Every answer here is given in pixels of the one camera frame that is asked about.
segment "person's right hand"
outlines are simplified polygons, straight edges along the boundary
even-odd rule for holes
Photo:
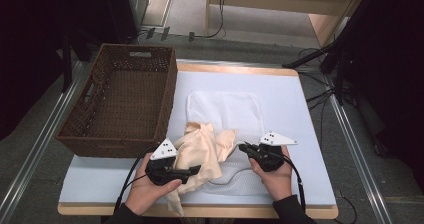
[[[284,155],[290,157],[286,146],[282,146],[281,150]],[[262,178],[262,183],[265,185],[274,201],[279,201],[292,195],[292,168],[288,163],[284,163],[275,171],[264,172],[253,158],[249,158],[249,161],[252,165],[253,172]]]

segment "floor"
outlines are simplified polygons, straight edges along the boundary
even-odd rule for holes
[[[246,8],[224,8],[224,30],[215,38],[199,38],[188,41],[191,31],[204,32],[204,13],[197,5],[187,0],[172,0],[163,27],[170,27],[170,34],[161,40],[161,27],[158,25],[152,38],[146,39],[142,33],[138,40],[143,45],[174,46],[179,59],[198,59],[214,61],[231,61],[245,63],[261,63],[264,66],[281,66],[297,60],[310,51],[308,48],[319,48],[312,27],[307,17],[299,13],[284,13]],[[220,25],[219,8],[213,7],[208,30],[213,33]],[[77,64],[80,82],[75,84],[75,95],[69,104],[61,110],[66,116],[75,96],[81,91],[84,77],[88,75],[92,63]],[[316,59],[298,69],[305,98],[316,96],[326,89],[322,81],[331,81],[332,76],[323,76],[319,71],[319,60]],[[61,79],[58,79],[27,113],[16,130],[6,139],[0,141],[0,197],[8,198],[13,192],[14,181],[18,176],[27,175],[26,182],[18,183],[23,190],[10,199],[16,200],[13,205],[3,202],[0,208],[0,223],[98,223],[97,216],[62,216],[57,212],[57,201],[64,176],[73,154],[60,142],[55,140],[57,129],[43,129],[49,123],[49,116],[60,98]],[[346,132],[340,124],[338,112],[346,113],[350,131],[354,134],[352,145],[346,139]],[[352,105],[339,107],[333,100],[328,100],[311,110],[311,119],[317,138],[321,143],[321,151],[326,163],[330,180],[337,198],[339,217],[342,223],[424,223],[423,194],[416,185],[411,170],[396,158],[382,158],[374,152],[373,140],[361,113]],[[47,132],[46,140],[38,139],[40,133]],[[34,148],[39,158],[31,163],[32,170],[23,167],[28,164]],[[363,161],[352,152],[362,154]],[[369,193],[369,183],[364,182],[363,168],[369,170],[373,180],[373,195],[382,197],[388,217],[381,220],[376,211],[373,195]],[[238,220],[236,223],[257,223],[258,220]],[[335,223],[333,220],[317,220],[319,223]]]

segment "black stand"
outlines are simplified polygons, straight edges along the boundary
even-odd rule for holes
[[[335,95],[340,105],[343,105],[343,78],[344,72],[347,66],[350,64],[350,56],[352,54],[352,48],[356,46],[360,38],[360,27],[358,28],[359,21],[366,15],[366,9],[372,0],[362,0],[356,8],[352,17],[346,23],[345,28],[342,30],[340,35],[329,45],[312,52],[311,54],[295,61],[290,64],[283,64],[283,68],[297,68],[315,58],[318,58],[324,54],[327,54],[324,61],[321,63],[320,70],[324,74],[329,74],[337,65],[338,72],[335,81]]]

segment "person's left hand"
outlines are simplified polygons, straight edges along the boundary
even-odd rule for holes
[[[146,154],[141,163],[141,166],[137,169],[134,176],[135,178],[141,177],[146,174],[146,166],[150,160],[152,153]],[[137,181],[134,181],[131,185],[131,190],[128,195],[125,205],[135,214],[142,215],[146,212],[156,201],[173,190],[177,189],[181,185],[181,180],[176,179],[168,182],[163,186],[156,186],[150,181],[148,176],[145,176]]]

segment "hand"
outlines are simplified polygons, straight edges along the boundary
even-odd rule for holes
[[[281,151],[284,155],[290,157],[286,146],[282,146]],[[249,158],[249,161],[252,165],[253,172],[262,178],[262,183],[265,185],[274,201],[279,201],[292,195],[292,168],[288,163],[284,163],[275,171],[264,172],[255,159]]]
[[[151,155],[152,153],[146,154],[141,166],[137,169],[134,179],[146,174],[146,166]],[[172,192],[180,185],[181,180],[176,179],[163,186],[156,186],[150,181],[148,176],[145,176],[133,182],[125,205],[127,205],[132,212],[140,216],[155,204],[160,197]]]

